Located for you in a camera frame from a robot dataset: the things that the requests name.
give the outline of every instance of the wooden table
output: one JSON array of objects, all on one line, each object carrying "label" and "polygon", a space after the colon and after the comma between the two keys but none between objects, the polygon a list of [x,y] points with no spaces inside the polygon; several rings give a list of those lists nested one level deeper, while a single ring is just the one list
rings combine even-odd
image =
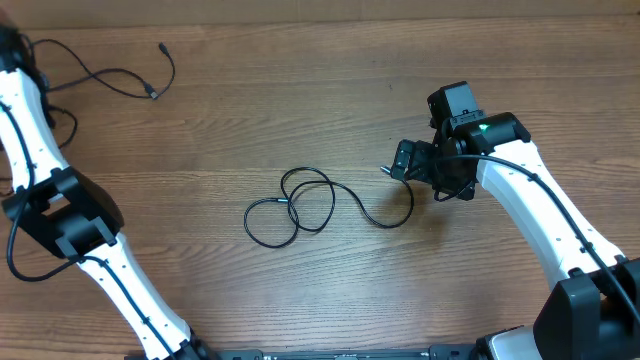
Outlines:
[{"label": "wooden table", "polygon": [[[92,69],[125,67],[161,88],[156,102],[96,82],[51,94],[80,120],[67,159],[124,213],[136,257],[169,305],[215,348],[321,350],[472,342],[536,318],[548,295],[538,261],[500,205],[434,203],[395,230],[368,224],[339,192],[332,222],[269,250],[244,233],[254,200],[313,166],[352,187],[388,222],[408,198],[378,167],[404,138],[430,141],[426,98],[467,80],[480,106],[512,111],[585,216],[640,255],[640,17],[520,18],[190,26],[30,32]],[[83,75],[63,50],[37,48],[52,84]],[[132,91],[139,84],[112,77]],[[68,133],[59,118],[55,134]],[[2,175],[7,175],[3,164]],[[304,194],[304,224],[328,211]],[[255,232],[284,239],[284,207],[257,209]],[[9,223],[3,219],[4,246]],[[28,274],[57,264],[21,236]],[[92,281],[70,269],[40,284],[0,270],[0,358],[119,359],[138,342]]]}]

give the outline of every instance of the wooden tabletop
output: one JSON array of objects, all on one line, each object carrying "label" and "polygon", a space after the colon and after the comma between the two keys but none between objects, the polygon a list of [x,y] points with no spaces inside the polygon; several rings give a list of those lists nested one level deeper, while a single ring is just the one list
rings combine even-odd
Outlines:
[{"label": "wooden tabletop", "polygon": [[[556,180],[591,223],[640,256],[640,17],[425,20],[189,26],[30,32],[61,40],[91,69],[124,67],[158,101],[97,82],[50,95],[80,120],[64,155],[119,204],[133,251],[168,304],[214,348],[327,350],[473,342],[531,324],[549,289],[537,259],[483,190],[435,203],[413,184],[402,227],[367,223],[338,192],[334,218],[286,249],[253,243],[243,213],[279,196],[293,167],[350,186],[384,222],[408,197],[380,173],[402,139],[426,140],[426,98],[470,83],[488,113],[511,111]],[[36,48],[50,82],[81,77],[54,45]],[[129,78],[114,84],[142,94]],[[63,139],[68,119],[57,117]],[[1,175],[8,175],[2,163]],[[294,183],[312,176],[291,179]],[[298,210],[319,225],[329,192]],[[4,247],[9,222],[2,219]],[[286,209],[250,219],[266,241],[293,229]],[[20,236],[16,262],[41,274],[58,264]],[[76,268],[22,283],[0,268],[0,358],[120,359],[139,344],[98,286]]]}]

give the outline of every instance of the tangled cable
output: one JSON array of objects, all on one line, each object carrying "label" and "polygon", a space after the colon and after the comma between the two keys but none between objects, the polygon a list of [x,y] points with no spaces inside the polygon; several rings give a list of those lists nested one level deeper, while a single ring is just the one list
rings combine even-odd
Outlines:
[{"label": "tangled cable", "polygon": [[[287,182],[287,180],[289,179],[289,177],[295,173],[301,172],[301,171],[311,171],[314,172],[320,176],[322,176],[324,178],[324,180],[312,180],[312,181],[305,181],[303,183],[298,184],[298,186],[296,186],[293,191],[291,192],[291,194],[287,194],[287,191],[284,189],[284,185]],[[414,198],[413,198],[413,191],[411,190],[411,186],[409,186],[409,184],[406,181],[401,181],[402,184],[407,188],[407,190],[409,191],[409,196],[411,198],[411,204],[409,206],[409,212],[407,213],[407,215],[404,217],[404,219],[402,219],[400,222],[395,223],[395,224],[391,224],[391,225],[387,225],[387,224],[382,224],[380,222],[378,222],[377,220],[375,220],[373,217],[371,217],[371,215],[369,215],[369,212],[367,212],[366,208],[364,207],[364,204],[362,203],[362,201],[360,200],[360,198],[358,197],[358,195],[356,195],[356,193],[349,189],[347,186],[331,181],[329,179],[329,177],[327,175],[325,175],[325,173],[323,173],[322,171],[315,169],[315,168],[311,168],[311,167],[299,167],[299,168],[295,168],[295,169],[291,169],[289,171],[287,171],[284,175],[282,175],[282,178],[280,179],[280,190],[282,191],[282,194],[284,195],[283,198],[264,198],[264,199],[260,199],[256,202],[254,202],[253,204],[249,205],[249,207],[247,208],[247,211],[245,211],[244,213],[244,230],[247,232],[247,235],[249,235],[249,237],[255,241],[257,244],[267,247],[269,249],[280,249],[283,248],[285,246],[291,245],[291,243],[293,243],[296,239],[296,237],[298,236],[298,232],[300,230],[303,231],[307,231],[307,232],[311,232],[311,233],[319,233],[321,232],[329,223],[329,221],[331,220],[331,217],[333,216],[333,211],[336,207],[336,192],[335,192],[335,187],[339,187],[345,191],[347,191],[352,197],[353,199],[356,201],[356,203],[358,204],[358,206],[360,207],[360,209],[362,210],[362,213],[364,214],[364,216],[367,218],[367,220],[380,227],[383,229],[393,229],[393,228],[397,228],[401,225],[403,225],[404,223],[407,222],[407,220],[409,220],[409,218],[411,217],[411,213],[413,212],[413,205],[414,205]],[[328,185],[329,188],[331,189],[331,210],[329,211],[329,215],[327,215],[326,220],[322,223],[322,225],[318,226],[317,228],[309,228],[306,226],[303,226],[302,224],[300,224],[300,219],[298,217],[298,212],[296,211],[294,202],[295,202],[295,194],[296,192],[298,192],[298,190],[300,190],[302,187],[306,186],[306,185],[312,185],[312,184],[321,184],[321,185]],[[255,237],[251,231],[249,230],[249,225],[248,225],[248,218],[249,218],[249,212],[251,212],[251,210],[260,205],[260,204],[264,204],[264,203],[280,203],[280,204],[287,204],[287,212],[289,214],[289,219],[291,220],[291,222],[293,222],[293,224],[295,225],[295,230],[293,231],[293,235],[291,235],[291,237],[283,242],[280,243],[278,245],[271,245],[271,244],[267,244],[264,243],[262,241],[260,241],[257,237]]]}]

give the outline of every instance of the beige wall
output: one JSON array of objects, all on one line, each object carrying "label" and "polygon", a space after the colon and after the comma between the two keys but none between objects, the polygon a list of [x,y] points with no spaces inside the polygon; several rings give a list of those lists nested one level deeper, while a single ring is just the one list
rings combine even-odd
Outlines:
[{"label": "beige wall", "polygon": [[618,15],[640,0],[0,0],[25,29],[452,17]]}]

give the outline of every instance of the cable plug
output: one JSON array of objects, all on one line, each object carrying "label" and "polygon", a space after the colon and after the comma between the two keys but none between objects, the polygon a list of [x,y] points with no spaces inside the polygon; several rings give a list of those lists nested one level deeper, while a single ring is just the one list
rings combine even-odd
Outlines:
[{"label": "cable plug", "polygon": [[151,96],[151,99],[155,100],[158,98],[158,93],[156,93],[155,89],[153,88],[153,86],[151,86],[151,84],[145,81],[143,85],[144,85],[144,91],[146,91],[147,94]]},{"label": "cable plug", "polygon": [[167,47],[163,43],[159,43],[158,48],[160,48],[160,51],[162,51],[163,54],[169,56],[169,49],[167,49]]}]

